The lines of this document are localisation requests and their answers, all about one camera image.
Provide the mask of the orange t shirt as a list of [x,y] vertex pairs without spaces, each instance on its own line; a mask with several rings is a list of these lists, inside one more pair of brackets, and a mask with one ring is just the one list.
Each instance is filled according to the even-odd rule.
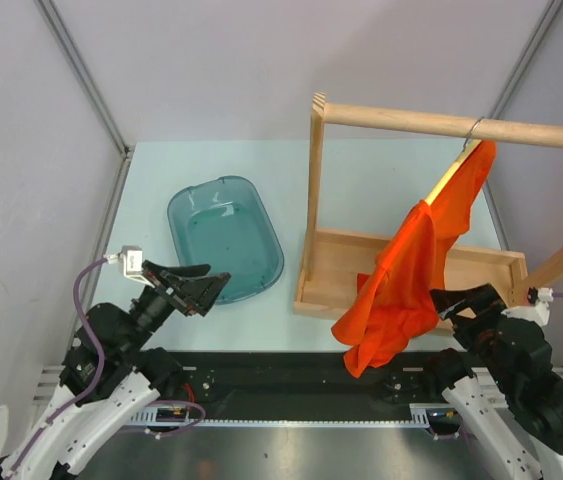
[[445,288],[447,254],[470,228],[496,154],[496,143],[482,140],[431,206],[424,199],[411,209],[374,271],[357,276],[356,299],[331,328],[349,347],[343,360],[352,376],[388,364],[411,339],[436,328],[430,291]]

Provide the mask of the yellow hanger with metal hook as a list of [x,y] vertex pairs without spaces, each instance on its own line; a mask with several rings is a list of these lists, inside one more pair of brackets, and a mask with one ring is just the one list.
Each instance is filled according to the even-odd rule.
[[462,150],[459,156],[452,162],[449,168],[446,170],[442,178],[437,182],[434,188],[431,190],[429,195],[425,199],[425,203],[431,206],[434,201],[437,199],[441,191],[446,187],[446,185],[450,182],[452,177],[459,171],[461,166],[465,163],[465,161],[469,158],[469,156],[474,152],[474,150],[481,144],[481,140],[474,140],[473,136],[477,129],[477,127],[482,123],[485,119],[484,116],[479,117],[475,123],[472,125],[468,135],[465,138],[465,141],[462,146]]

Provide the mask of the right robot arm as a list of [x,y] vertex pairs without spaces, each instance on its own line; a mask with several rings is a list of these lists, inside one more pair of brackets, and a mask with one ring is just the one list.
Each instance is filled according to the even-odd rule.
[[529,435],[528,453],[489,406],[473,370],[454,349],[424,366],[422,388],[446,401],[498,467],[496,479],[563,479],[563,378],[552,364],[544,335],[552,289],[531,288],[525,306],[509,307],[490,284],[467,290],[430,292],[434,307],[453,326],[453,336],[482,361],[516,423]]

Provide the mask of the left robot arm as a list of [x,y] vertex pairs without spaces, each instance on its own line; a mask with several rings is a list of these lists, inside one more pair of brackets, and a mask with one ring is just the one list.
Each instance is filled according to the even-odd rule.
[[[128,310],[112,303],[90,309],[80,288],[93,270],[120,263],[129,280],[142,284]],[[0,459],[0,479],[75,479],[94,454],[138,412],[172,400],[196,408],[189,376],[163,348],[146,349],[152,335],[175,312],[209,313],[230,281],[207,264],[165,267],[124,254],[106,255],[85,267],[73,285],[81,321],[76,345],[66,353],[50,402],[31,433]]]

